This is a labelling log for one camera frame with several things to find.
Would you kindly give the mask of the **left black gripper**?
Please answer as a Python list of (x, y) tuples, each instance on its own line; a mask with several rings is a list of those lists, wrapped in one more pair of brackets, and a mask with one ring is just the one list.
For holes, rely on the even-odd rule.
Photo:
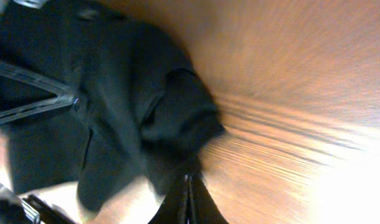
[(0, 125), (78, 102), (68, 85), (0, 60)]

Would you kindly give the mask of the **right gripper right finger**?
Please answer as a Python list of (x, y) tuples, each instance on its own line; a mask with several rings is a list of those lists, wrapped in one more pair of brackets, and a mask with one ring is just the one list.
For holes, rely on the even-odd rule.
[(228, 224), (200, 176), (188, 178), (188, 223)]

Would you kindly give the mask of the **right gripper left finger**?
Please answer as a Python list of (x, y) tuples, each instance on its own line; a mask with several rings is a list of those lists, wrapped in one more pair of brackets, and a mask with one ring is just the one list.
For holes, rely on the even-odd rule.
[(189, 176), (179, 177), (149, 224), (188, 224)]

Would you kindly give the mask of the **black t-shirt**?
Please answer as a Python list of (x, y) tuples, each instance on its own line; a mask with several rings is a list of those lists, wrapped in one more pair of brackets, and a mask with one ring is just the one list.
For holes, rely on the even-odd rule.
[(176, 176), (198, 170), (199, 150), (224, 131), (170, 37), (98, 2), (10, 2), (0, 59), (75, 92), (73, 105), (0, 125), (17, 194), (76, 181), (81, 204), (98, 211), (146, 175), (163, 195)]

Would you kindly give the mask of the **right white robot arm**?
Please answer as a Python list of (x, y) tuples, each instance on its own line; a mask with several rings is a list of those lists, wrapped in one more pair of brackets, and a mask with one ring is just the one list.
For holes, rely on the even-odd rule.
[[(185, 175), (177, 179), (149, 224), (224, 224), (202, 178)], [(0, 183), (0, 224), (75, 224), (68, 215), (34, 194), (18, 197)]]

